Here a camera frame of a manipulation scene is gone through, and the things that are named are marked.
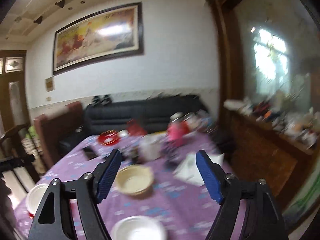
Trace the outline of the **white cylindrical container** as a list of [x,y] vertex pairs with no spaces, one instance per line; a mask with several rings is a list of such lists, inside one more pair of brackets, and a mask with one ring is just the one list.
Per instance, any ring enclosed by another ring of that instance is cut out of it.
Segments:
[[144,161],[154,161],[161,157],[160,135],[148,134],[139,141],[139,153]]

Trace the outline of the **large red scalloped plate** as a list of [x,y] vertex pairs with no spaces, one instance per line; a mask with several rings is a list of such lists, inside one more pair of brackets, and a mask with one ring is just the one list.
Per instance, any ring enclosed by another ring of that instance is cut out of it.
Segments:
[[76,194],[75,194],[75,186],[71,181],[67,181],[65,183],[61,182],[59,179],[54,179],[48,184],[48,188],[41,199],[39,207],[34,215],[37,213],[44,215],[51,215],[54,218],[55,211],[55,197],[59,197],[60,193],[67,197],[67,206],[71,208],[72,217],[75,215],[79,216],[78,208],[76,207]]

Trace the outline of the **black phone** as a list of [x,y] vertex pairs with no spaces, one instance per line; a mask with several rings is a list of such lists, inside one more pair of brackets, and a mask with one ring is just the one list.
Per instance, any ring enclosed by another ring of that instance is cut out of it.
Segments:
[[98,155],[95,153],[95,151],[90,147],[90,146],[86,146],[82,149],[82,151],[84,152],[87,160],[92,160],[98,157]]

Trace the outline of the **white foam bowl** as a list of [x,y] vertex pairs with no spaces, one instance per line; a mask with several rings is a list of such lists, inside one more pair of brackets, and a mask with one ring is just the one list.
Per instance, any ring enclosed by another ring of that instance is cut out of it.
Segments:
[[154,218],[148,216],[132,216],[118,221],[110,233],[112,239],[165,240],[165,227]]

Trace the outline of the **black leather sofa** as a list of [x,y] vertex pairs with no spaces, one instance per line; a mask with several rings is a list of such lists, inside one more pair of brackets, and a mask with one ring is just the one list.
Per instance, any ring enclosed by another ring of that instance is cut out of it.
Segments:
[[208,112],[200,97],[195,94],[159,96],[148,100],[112,102],[106,105],[90,104],[81,115],[80,132],[72,131],[58,140],[57,148],[62,155],[71,152],[75,146],[92,135],[108,130],[128,129],[128,122],[134,120],[147,133],[164,131],[170,117],[181,112],[184,115],[199,110]]

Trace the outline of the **white foam plate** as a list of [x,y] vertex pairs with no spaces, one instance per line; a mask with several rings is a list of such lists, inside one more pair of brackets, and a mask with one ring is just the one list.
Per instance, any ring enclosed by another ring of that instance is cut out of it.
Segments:
[[27,194],[27,197],[25,199],[25,205],[31,217],[34,217],[47,188],[48,184],[45,183],[35,185]]

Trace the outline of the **beige bowl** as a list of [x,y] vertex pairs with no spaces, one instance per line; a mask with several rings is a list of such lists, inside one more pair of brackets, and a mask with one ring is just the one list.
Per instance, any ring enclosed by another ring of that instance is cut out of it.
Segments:
[[145,165],[130,165],[118,171],[114,183],[122,194],[137,196],[148,191],[153,181],[152,168]]

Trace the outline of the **pink thermos bottle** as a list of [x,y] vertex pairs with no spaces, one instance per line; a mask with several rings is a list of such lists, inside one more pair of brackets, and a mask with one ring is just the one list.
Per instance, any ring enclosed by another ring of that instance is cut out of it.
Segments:
[[183,121],[183,113],[177,112],[170,117],[170,122],[167,128],[168,142],[175,147],[180,147],[184,144],[184,135],[186,133],[185,123]]

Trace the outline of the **purple floral tablecloth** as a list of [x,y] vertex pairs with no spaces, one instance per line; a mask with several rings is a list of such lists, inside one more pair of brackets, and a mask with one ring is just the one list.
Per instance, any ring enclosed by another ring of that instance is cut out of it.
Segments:
[[[126,137],[114,146],[101,146],[97,136],[90,136],[80,142],[59,162],[57,162],[38,182],[49,184],[54,178],[61,181],[78,179],[86,172],[92,172],[104,161],[113,148],[121,150],[137,143],[139,137]],[[99,157],[87,160],[82,149],[92,146]],[[188,153],[205,150],[208,154],[220,155],[218,148],[205,134],[195,133],[187,142],[176,150],[176,157],[183,160]],[[168,232],[168,239],[205,239],[218,213],[220,205],[210,198],[205,186],[194,186],[174,178],[172,171],[164,165],[164,158],[145,163],[153,170],[155,176],[152,188],[146,195],[136,198],[126,196],[112,186],[108,197],[99,207],[103,221],[110,232],[116,222],[131,216],[149,216],[160,221]],[[26,238],[33,219],[30,217],[25,200],[15,209],[17,229]],[[81,226],[76,200],[71,200],[74,225],[78,239],[86,239]],[[245,201],[240,203],[240,209],[231,239],[238,239],[245,215]]]

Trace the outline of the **dark wooden chair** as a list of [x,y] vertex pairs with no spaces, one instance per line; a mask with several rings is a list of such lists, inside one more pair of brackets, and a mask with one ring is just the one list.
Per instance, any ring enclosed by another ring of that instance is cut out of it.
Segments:
[[40,176],[33,165],[36,158],[33,154],[26,152],[19,134],[21,130],[25,129],[26,133],[30,135],[29,127],[30,123],[19,124],[1,136],[1,152],[4,154],[4,158],[1,159],[1,178],[4,178],[4,172],[12,172],[25,193],[29,191],[15,172],[16,168],[24,167],[34,183],[40,180]]

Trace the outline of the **wooden sideboard cabinet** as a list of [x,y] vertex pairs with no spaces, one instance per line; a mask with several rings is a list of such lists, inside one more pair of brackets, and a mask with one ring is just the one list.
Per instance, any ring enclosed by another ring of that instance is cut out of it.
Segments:
[[270,124],[256,122],[237,111],[224,109],[221,118],[235,143],[231,155],[235,174],[247,181],[264,178],[279,207],[285,210],[316,166],[319,148],[307,149],[277,134]]

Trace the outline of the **framed painting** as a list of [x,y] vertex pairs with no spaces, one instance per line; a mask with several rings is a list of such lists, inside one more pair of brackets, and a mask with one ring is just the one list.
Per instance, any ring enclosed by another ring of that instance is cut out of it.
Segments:
[[97,11],[57,30],[53,75],[144,53],[142,2]]

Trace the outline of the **small red glass dish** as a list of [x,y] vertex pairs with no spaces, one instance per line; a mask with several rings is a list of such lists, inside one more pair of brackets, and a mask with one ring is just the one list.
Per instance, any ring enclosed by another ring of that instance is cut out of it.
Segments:
[[103,146],[111,146],[117,144],[119,141],[120,137],[116,130],[109,130],[98,136],[98,142]]

